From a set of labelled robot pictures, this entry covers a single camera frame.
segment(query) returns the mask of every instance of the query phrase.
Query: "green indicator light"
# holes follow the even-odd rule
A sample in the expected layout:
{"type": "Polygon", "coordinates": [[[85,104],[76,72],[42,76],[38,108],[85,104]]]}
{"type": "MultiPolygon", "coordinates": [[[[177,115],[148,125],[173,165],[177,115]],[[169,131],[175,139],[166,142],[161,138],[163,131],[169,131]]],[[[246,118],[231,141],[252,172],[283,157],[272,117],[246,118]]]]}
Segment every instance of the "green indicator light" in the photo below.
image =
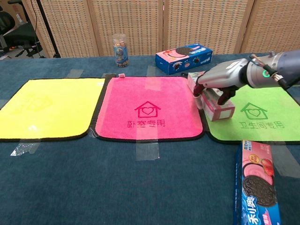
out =
{"type": "Polygon", "coordinates": [[[267,73],[267,71],[264,70],[263,73],[262,73],[262,75],[263,75],[264,77],[270,77],[270,74],[266,74],[266,73],[267,73]]]}

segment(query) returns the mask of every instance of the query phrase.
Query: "wicker screen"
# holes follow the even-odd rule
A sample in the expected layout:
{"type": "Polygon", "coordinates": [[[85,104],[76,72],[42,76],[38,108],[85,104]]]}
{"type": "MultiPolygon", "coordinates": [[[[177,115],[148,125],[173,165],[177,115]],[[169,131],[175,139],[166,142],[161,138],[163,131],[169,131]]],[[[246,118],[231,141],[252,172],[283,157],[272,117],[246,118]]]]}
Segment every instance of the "wicker screen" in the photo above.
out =
{"type": "Polygon", "coordinates": [[[41,0],[61,57],[99,56],[86,0],[41,0]]]}
{"type": "Polygon", "coordinates": [[[256,0],[241,52],[300,48],[300,1],[256,0]]]}
{"type": "Polygon", "coordinates": [[[164,50],[200,43],[237,53],[253,0],[165,0],[164,50]]]}
{"type": "Polygon", "coordinates": [[[162,0],[88,0],[100,55],[113,55],[112,35],[125,33],[130,55],[162,51],[162,0]]]}
{"type": "MultiPolygon", "coordinates": [[[[28,17],[30,18],[30,21],[32,23],[33,28],[35,28],[36,17],[35,17],[35,14],[33,12],[31,2],[30,2],[30,0],[22,0],[22,2],[23,2],[23,5],[25,7],[25,10],[28,14],[28,17]]],[[[38,39],[39,39],[39,41],[40,41],[40,43],[43,47],[43,50],[46,54],[46,57],[52,57],[55,52],[54,52],[51,40],[49,38],[46,26],[44,24],[42,15],[41,15],[41,13],[38,9],[37,1],[32,0],[32,4],[33,4],[33,7],[34,7],[34,10],[37,13],[37,31],[36,31],[37,37],[38,37],[38,39]]]]}

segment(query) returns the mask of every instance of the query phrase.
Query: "green towel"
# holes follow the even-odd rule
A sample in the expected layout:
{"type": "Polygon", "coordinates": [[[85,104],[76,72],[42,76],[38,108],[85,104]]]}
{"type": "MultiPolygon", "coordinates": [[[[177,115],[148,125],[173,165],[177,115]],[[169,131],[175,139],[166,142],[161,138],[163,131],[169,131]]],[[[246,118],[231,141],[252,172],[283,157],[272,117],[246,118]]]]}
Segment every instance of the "green towel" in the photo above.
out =
{"type": "Polygon", "coordinates": [[[212,122],[206,117],[219,141],[300,141],[300,107],[282,88],[244,86],[231,101],[231,119],[212,122]]]}

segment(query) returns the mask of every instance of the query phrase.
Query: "pink towel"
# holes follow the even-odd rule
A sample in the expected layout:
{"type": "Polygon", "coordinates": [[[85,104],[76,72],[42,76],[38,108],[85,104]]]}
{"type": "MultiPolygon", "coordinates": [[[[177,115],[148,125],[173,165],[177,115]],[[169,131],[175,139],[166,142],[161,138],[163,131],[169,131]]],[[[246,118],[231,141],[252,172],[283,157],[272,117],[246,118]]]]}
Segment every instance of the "pink towel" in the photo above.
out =
{"type": "Polygon", "coordinates": [[[112,78],[98,115],[100,137],[121,140],[196,139],[202,123],[183,77],[112,78]]]}

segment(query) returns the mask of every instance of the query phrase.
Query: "heart symbol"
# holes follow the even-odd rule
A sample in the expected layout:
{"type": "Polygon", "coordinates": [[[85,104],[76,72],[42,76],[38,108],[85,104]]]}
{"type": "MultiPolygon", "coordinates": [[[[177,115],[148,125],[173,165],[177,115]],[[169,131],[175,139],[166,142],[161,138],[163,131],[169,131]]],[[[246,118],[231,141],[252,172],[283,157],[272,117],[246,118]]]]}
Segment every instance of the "heart symbol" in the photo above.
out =
{"type": "Polygon", "coordinates": [[[261,114],[261,111],[258,109],[248,109],[248,113],[250,113],[253,116],[258,117],[261,114]]]}
{"type": "Polygon", "coordinates": [[[147,114],[147,115],[149,115],[150,113],[152,113],[154,111],[154,108],[153,107],[144,107],[144,108],[142,108],[142,112],[144,113],[144,114],[147,114]]]}

